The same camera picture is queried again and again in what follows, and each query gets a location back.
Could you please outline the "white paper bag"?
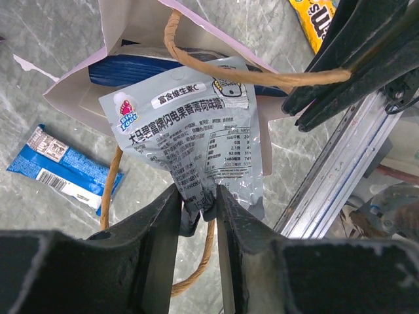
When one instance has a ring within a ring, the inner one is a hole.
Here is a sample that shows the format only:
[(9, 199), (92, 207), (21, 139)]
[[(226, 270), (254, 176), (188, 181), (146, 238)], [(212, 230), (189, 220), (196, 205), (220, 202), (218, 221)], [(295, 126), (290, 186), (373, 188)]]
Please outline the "white paper bag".
[(92, 67), (121, 55), (171, 61), (164, 44), (164, 28), (173, 10), (183, 15), (174, 40), (178, 49), (202, 61), (240, 56), (253, 71), (275, 72), (241, 43), (179, 1), (100, 1), (99, 6), (105, 46), (60, 78), (44, 97), (59, 111), (103, 134), (112, 133), (99, 98), (129, 83), (111, 86), (94, 82), (89, 76)]

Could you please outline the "blue Burts chips bag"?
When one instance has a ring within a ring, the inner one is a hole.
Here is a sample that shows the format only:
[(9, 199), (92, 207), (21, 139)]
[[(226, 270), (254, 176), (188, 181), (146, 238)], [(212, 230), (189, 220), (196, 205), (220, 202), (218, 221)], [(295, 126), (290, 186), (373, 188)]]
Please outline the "blue Burts chips bag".
[[(200, 61), (228, 58), (228, 55), (215, 50), (191, 47), (180, 49)], [(124, 88), (182, 66), (171, 57), (165, 46), (153, 47), (122, 40), (122, 46), (115, 54), (89, 65), (88, 73), (94, 84)], [(257, 96), (287, 96), (287, 93), (275, 86), (255, 85), (255, 93)]]

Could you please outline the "silver Big Foot candy packet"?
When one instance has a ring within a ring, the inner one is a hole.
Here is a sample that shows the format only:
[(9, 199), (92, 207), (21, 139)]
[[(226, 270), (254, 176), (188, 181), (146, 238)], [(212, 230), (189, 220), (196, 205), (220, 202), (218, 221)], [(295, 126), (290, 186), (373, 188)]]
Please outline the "silver Big Foot candy packet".
[(223, 185), (264, 218), (255, 89), (182, 66), (100, 97), (122, 151), (170, 172), (181, 194), (181, 236), (215, 217)]

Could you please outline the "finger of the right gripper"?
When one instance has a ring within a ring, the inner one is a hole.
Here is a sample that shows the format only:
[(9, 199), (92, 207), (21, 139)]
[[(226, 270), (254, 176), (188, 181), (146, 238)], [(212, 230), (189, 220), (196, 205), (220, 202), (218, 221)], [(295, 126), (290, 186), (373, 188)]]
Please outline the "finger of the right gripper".
[(403, 17), (408, 1), (341, 1), (307, 72), (349, 68)]
[(349, 68), (345, 82), (295, 88), (282, 105), (285, 114), (308, 132), (418, 67), (418, 2), (408, 1), (403, 17)]

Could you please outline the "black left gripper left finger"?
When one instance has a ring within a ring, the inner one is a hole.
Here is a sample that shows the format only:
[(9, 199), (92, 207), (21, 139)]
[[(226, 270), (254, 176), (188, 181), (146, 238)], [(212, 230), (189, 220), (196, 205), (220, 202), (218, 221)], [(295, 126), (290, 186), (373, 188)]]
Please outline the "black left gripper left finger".
[(88, 239), (1, 232), (2, 313), (167, 313), (181, 220), (175, 186)]

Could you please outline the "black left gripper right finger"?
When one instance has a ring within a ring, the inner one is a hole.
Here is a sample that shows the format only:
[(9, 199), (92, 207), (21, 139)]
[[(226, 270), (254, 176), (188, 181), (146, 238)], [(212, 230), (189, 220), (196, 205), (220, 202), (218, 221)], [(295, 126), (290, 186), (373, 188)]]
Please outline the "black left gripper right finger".
[(417, 313), (418, 246), (289, 239), (217, 187), (225, 313)]

